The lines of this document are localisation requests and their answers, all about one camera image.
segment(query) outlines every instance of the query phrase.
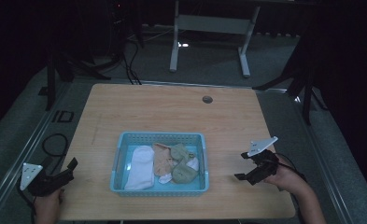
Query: small round object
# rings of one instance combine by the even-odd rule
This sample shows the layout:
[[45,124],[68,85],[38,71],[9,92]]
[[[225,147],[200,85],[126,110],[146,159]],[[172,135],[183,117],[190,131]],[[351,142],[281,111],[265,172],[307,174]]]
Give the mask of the small round object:
[[213,99],[210,96],[204,96],[203,97],[203,102],[206,103],[206,104],[211,104],[213,102]]

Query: table leg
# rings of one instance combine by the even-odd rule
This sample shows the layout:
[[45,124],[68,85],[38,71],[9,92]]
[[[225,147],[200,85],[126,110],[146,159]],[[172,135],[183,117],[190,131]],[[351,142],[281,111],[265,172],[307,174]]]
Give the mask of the table leg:
[[177,55],[179,52],[179,46],[177,42],[177,36],[179,32],[178,22],[179,20],[179,1],[175,1],[175,25],[174,25],[174,45],[172,46],[171,63],[169,65],[169,71],[176,72],[177,70]]
[[250,23],[247,26],[247,33],[246,33],[244,45],[238,48],[238,55],[239,55],[239,60],[241,62],[242,75],[244,77],[250,76],[249,65],[247,63],[247,46],[249,45],[250,38],[252,37],[253,29],[256,24],[256,19],[259,15],[259,11],[260,11],[260,7],[255,7]]

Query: wooden table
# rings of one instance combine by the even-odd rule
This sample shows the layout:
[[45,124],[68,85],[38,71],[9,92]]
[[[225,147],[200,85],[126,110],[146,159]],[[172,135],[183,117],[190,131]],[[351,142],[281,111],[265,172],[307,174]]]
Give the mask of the wooden table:
[[[211,96],[213,102],[203,102]],[[109,189],[124,131],[202,133],[209,190],[200,197],[121,197]],[[255,168],[241,158],[251,140],[269,138],[253,90],[96,84],[78,124],[64,167],[78,160],[65,186],[62,220],[227,219],[293,217],[290,195],[277,187],[239,181]]]

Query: white cloth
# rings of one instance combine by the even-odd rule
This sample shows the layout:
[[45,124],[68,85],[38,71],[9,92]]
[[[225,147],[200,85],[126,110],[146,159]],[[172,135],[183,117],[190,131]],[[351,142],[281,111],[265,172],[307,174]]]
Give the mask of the white cloth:
[[154,151],[148,146],[137,147],[125,189],[148,189],[154,186]]
[[160,184],[166,184],[166,183],[168,183],[171,180],[172,180],[172,174],[171,173],[166,174],[166,175],[162,175],[159,178]]
[[200,169],[200,162],[198,162],[198,159],[196,157],[189,160],[186,165],[191,167],[195,171],[198,171]]

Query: dark background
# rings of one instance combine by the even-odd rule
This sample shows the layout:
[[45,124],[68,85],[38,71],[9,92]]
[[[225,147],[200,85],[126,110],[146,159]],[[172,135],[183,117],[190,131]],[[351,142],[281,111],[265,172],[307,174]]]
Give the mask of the dark background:
[[[0,119],[31,77],[46,65],[50,43],[80,60],[91,61],[92,55],[105,53],[106,46],[99,43],[108,36],[108,1],[78,2],[79,6],[61,0],[0,1]],[[139,3],[142,23],[173,24],[174,1]],[[195,1],[192,3],[181,9],[190,12]],[[323,3],[332,7],[266,4],[255,32],[302,37],[292,64],[303,66],[317,60],[315,86],[367,180],[367,1]],[[79,11],[92,19],[83,20]],[[250,18],[237,5],[211,4],[204,13]]]

